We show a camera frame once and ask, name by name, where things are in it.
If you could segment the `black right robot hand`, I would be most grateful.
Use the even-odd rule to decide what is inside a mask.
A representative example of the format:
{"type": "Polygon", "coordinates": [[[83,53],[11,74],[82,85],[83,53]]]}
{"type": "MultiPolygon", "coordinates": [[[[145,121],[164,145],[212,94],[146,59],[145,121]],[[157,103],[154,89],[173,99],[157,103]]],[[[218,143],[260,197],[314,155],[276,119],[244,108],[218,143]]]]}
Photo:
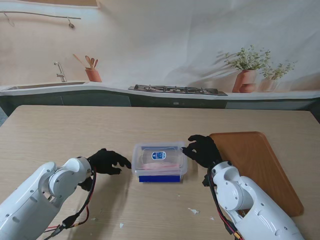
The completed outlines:
{"type": "Polygon", "coordinates": [[[223,161],[214,140],[210,136],[197,134],[190,136],[188,140],[191,143],[187,147],[182,147],[182,152],[202,167],[209,168],[223,161]]]}

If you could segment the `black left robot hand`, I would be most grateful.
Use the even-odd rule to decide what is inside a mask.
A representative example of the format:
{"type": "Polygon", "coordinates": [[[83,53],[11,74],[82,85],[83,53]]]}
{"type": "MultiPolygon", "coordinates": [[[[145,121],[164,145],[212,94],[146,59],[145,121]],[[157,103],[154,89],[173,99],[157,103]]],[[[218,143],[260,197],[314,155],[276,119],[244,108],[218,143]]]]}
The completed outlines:
{"type": "Polygon", "coordinates": [[[87,160],[98,174],[108,174],[110,176],[119,175],[122,170],[115,167],[117,165],[121,168],[132,168],[131,162],[126,157],[105,148],[100,149],[98,152],[88,157],[87,160]]]}

